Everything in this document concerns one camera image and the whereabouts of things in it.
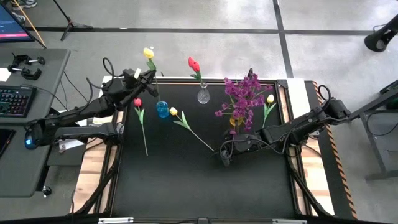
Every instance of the black stand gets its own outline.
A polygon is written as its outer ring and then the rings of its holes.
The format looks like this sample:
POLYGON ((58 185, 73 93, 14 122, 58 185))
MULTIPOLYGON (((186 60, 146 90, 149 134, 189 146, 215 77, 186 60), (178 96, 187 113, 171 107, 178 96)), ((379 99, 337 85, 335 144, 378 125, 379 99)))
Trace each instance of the black stand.
POLYGON ((377 32, 365 38, 365 45, 375 51, 383 52, 390 40, 398 33, 398 15, 391 19, 385 26, 377 32))
POLYGON ((57 7, 58 7, 58 8, 60 9, 60 11, 62 12, 63 16, 64 16, 64 17, 67 19, 67 21, 68 21, 67 28, 65 29, 65 31, 64 31, 63 34, 62 34, 61 41, 65 40, 65 38, 67 38, 68 32, 73 31, 73 29, 76 28, 76 27, 82 27, 82 28, 87 28, 87 29, 92 29, 92 28, 93 28, 92 26, 89 26, 89 25, 85 25, 85 24, 80 24, 80 23, 77 23, 77 22, 73 22, 73 21, 70 19, 70 17, 67 16, 67 15, 65 14, 65 12, 62 10, 62 8, 61 8, 61 6, 58 4, 57 0, 54 0, 54 3, 57 5, 57 7))

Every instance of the gray desk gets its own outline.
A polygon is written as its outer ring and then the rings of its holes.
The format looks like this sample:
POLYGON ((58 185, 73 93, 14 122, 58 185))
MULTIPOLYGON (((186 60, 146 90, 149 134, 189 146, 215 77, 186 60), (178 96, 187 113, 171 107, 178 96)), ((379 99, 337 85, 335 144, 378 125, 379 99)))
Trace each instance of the gray desk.
MULTIPOLYGON (((12 63, 11 52, 27 54, 32 58, 42 56, 46 60, 45 65, 32 65, 29 68, 40 68, 43 73, 36 80, 26 80, 19 73, 12 74, 6 82, 0 85, 29 84, 44 88, 56 93, 62 72, 67 64, 70 51, 66 49, 1 49, 0 67, 6 68, 12 63)), ((37 90, 37 94, 30 107, 26 118, 1 118, 0 128, 16 131, 9 147, 0 157, 0 197, 30 197, 34 194, 46 160, 49 156, 50 146, 38 147, 28 150, 24 145, 25 130, 23 124, 32 119, 43 118, 49 112, 53 96, 37 90)))
MULTIPOLYGON (((67 49, 1 49, 0 50, 0 68, 7 68, 14 59, 11 53, 15 55, 27 54, 31 58, 42 56, 46 64, 33 63, 32 65, 25 65, 21 63, 19 68, 27 67, 32 72, 37 68, 41 69, 42 75, 38 80, 27 80, 21 76, 20 72, 13 73, 6 82, 0 82, 0 85, 19 86, 21 84, 28 84, 37 86, 53 94, 56 94, 59 86, 62 73, 67 65, 70 51, 67 49)), ((37 118, 43 118, 49 113, 54 97, 42 90, 37 90, 36 96, 30 107, 26 118, 1 118, 0 124, 24 124, 37 118)))

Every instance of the keyboard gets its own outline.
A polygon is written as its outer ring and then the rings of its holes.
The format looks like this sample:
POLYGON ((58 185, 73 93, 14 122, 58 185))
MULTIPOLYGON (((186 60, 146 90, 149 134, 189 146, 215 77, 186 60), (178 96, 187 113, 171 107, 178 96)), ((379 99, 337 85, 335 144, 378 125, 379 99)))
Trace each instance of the keyboard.
POLYGON ((36 88, 0 86, 0 117, 26 118, 36 88))

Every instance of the orange striped edge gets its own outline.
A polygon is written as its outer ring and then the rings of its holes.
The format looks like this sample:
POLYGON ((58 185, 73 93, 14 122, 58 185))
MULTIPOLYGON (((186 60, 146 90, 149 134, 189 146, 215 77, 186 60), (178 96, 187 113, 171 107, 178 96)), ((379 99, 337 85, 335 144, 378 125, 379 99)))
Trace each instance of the orange striped edge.
MULTIPOLYGON (((315 93, 318 96, 319 104, 322 104, 323 100, 321 99, 321 97, 320 97, 320 95, 318 93, 318 84, 316 82, 312 82, 312 83, 313 83, 314 88, 315 88, 315 93)), ((331 128, 330 128, 329 124, 326 125, 326 130, 327 130, 328 135, 329 135, 331 148, 333 149, 333 153, 334 153, 335 158, 336 158, 337 167, 340 170, 341 181, 342 181, 342 183, 344 185, 344 189, 346 191, 346 196, 347 196, 347 200, 348 200, 348 203, 349 203, 349 207, 351 208, 351 213, 353 214, 353 217, 355 219, 358 219, 358 216, 356 215, 356 211, 355 211, 355 207, 354 207, 353 198, 352 198, 351 192, 349 191, 349 188, 348 188, 346 175, 345 175, 344 170, 343 170, 343 165, 341 165, 340 157, 338 155, 336 142, 335 142, 335 139, 333 138, 333 135, 331 133, 331 128)))

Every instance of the purple orchid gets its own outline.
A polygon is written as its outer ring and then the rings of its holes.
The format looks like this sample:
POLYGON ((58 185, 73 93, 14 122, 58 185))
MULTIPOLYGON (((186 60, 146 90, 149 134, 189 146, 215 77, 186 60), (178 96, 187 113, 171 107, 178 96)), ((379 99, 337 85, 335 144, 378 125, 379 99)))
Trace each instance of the purple orchid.
POLYGON ((245 131, 249 131, 253 125, 252 117, 255 106, 262 106, 265 103, 264 91, 272 90, 271 85, 265 85, 262 90, 262 85, 259 83, 258 75, 253 74, 250 77, 246 76, 240 82, 233 82, 225 78, 225 93, 231 98, 231 103, 223 103, 222 110, 215 112, 216 116, 230 115, 234 120, 243 120, 245 131), (224 113, 224 111, 232 109, 232 113, 224 113))

